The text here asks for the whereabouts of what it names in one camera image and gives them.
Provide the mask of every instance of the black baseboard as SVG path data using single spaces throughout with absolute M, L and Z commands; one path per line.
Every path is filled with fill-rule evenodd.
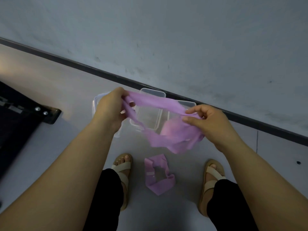
M 73 67 L 75 69 L 79 69 L 79 70 L 82 70 L 84 72 L 94 74 L 98 77 L 102 77 L 102 78 L 120 83 L 122 85 L 129 86 L 129 87 L 132 87 L 132 88 L 135 88 L 135 89 L 138 89 L 138 90 L 140 90 L 143 87 L 147 87 L 147 88 L 151 88 L 151 89 L 155 89 L 155 90 L 165 92 L 168 98 L 172 98 L 172 99 L 176 99 L 176 100 L 193 101 L 197 105 L 203 104 L 202 102 L 197 101 L 197 100 L 192 100 L 192 99 L 189 99 L 187 97 L 183 97 L 183 96 L 180 96 L 180 95 L 177 95 L 177 94 L 174 94 L 174 93 L 171 93 L 171 92 L 168 92 L 168 91 L 156 88 L 156 87 L 152 87 L 152 86 L 149 86 L 147 84 L 140 83 L 140 82 L 137 82 L 137 81 L 116 75 L 116 74 L 108 73 L 106 71 L 94 68 L 92 66 L 87 66 L 85 64 L 75 62 L 75 61 L 72 61 L 72 60 L 69 60 L 69 59 L 66 59 L 66 58 L 62 58 L 62 57 L 59 57 L 59 56 L 56 56 L 56 55 L 53 55 L 53 54 L 50 54 L 50 53 L 47 53 L 47 52 L 43 52 L 41 50 L 37 50 L 35 48 L 31 48 L 29 46 L 25 46 L 25 45 L 22 45 L 22 44 L 19 44 L 19 43 L 16 43 L 16 42 L 13 42 L 13 41 L 10 41 L 10 40 L 7 40 L 7 39 L 0 38 L 0 44 L 5 45 L 5 46 L 9 46 L 9 47 L 14 48 L 14 49 L 21 50 L 21 51 L 26 52 L 26 53 L 36 55 L 36 56 L 39 56 L 39 57 L 42 57 L 42 58 L 46 58 L 48 60 L 63 64 L 63 65 L 66 65 L 66 66 L 70 66 L 70 67 Z M 269 134 L 272 134 L 274 136 L 278 136 L 280 138 L 308 146 L 308 137 L 306 137 L 306 136 L 299 135 L 299 134 L 296 134 L 294 132 L 284 130 L 282 128 L 278 128 L 276 126 L 272 126 L 272 125 L 266 124 L 264 122 L 260 122 L 260 121 L 257 121 L 257 120 L 254 120 L 254 119 L 251 119 L 251 118 L 248 118 L 248 117 L 245 117 L 245 116 L 233 113 L 233 112 L 229 112 L 227 110 L 222 110 L 222 111 L 226 114 L 226 116 L 228 117 L 228 119 L 230 121 L 234 121 L 234 122 L 240 123 L 242 125 L 245 125 L 245 126 L 248 126 L 248 127 L 269 133 Z

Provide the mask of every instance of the forearm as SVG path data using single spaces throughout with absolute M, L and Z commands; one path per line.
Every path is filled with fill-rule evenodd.
M 224 150 L 260 230 L 308 228 L 308 200 L 244 142 Z
M 0 229 L 82 230 L 113 134 L 90 123 L 1 214 Z

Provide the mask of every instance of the purple resistance band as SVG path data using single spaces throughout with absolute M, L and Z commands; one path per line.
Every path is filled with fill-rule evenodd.
M 129 103 L 133 101 L 137 106 L 155 107 L 165 109 L 181 116 L 191 116 L 201 119 L 197 113 L 186 114 L 185 108 L 176 100 L 141 94 L 129 91 L 129 96 L 123 100 L 126 116 L 141 125 L 151 147 L 167 147 L 171 152 L 177 154 L 192 149 L 192 147 L 204 138 L 199 128 L 186 124 L 180 117 L 172 118 L 165 122 L 160 135 L 144 126 L 137 120 L 137 114 Z
M 167 159 L 164 154 L 152 156 L 144 159 L 145 166 L 145 185 L 152 190 L 156 195 L 170 190 L 175 185 L 175 177 L 173 174 L 169 175 L 169 167 Z M 166 179 L 156 182 L 154 167 L 161 167 L 165 169 Z

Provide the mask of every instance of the sandal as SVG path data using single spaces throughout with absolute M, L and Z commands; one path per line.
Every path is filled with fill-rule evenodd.
M 120 160 L 122 157 L 125 157 L 126 155 L 129 156 L 130 158 L 130 162 L 124 162 L 122 164 L 119 165 L 115 165 L 115 163 Z M 125 208 L 127 207 L 128 204 L 128 178 L 124 173 L 121 173 L 121 171 L 126 170 L 126 169 L 131 169 L 131 165 L 133 163 L 133 157 L 131 154 L 128 153 L 123 153 L 121 155 L 119 155 L 113 162 L 113 165 L 111 166 L 111 168 L 116 171 L 116 173 L 118 174 L 118 176 L 121 179 L 121 182 L 124 183 L 124 185 L 126 186 L 126 200 L 123 203 L 122 207 L 121 207 L 121 211 L 125 210 Z
M 210 167 L 210 165 L 215 164 L 216 165 L 216 169 L 219 170 L 221 173 L 219 173 L 216 169 L 214 169 L 213 167 Z M 224 168 L 222 167 L 221 163 L 219 163 L 217 160 L 214 159 L 209 159 L 206 164 L 205 164 L 205 170 L 204 170 L 204 175 L 203 175 L 203 187 L 202 187 L 202 191 L 201 191 L 201 195 L 200 195 L 200 200 L 199 200 L 199 205 L 198 205 L 198 210 L 199 212 L 202 214 L 201 212 L 201 203 L 202 203 L 202 199 L 203 199 L 203 195 L 206 191 L 208 191 L 209 189 L 214 188 L 216 182 L 216 180 L 211 180 L 208 182 L 205 182 L 206 179 L 206 173 L 210 173 L 212 174 L 217 180 L 221 180 L 221 179 L 226 179 L 225 177 L 225 171 Z

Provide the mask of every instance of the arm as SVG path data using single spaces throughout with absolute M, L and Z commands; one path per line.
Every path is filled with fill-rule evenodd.
M 183 121 L 225 155 L 259 230 L 308 230 L 308 199 L 241 140 L 222 111 L 198 105 L 186 112 L 203 117 Z
M 82 230 L 120 114 L 119 87 L 101 99 L 90 124 L 0 215 L 0 230 Z

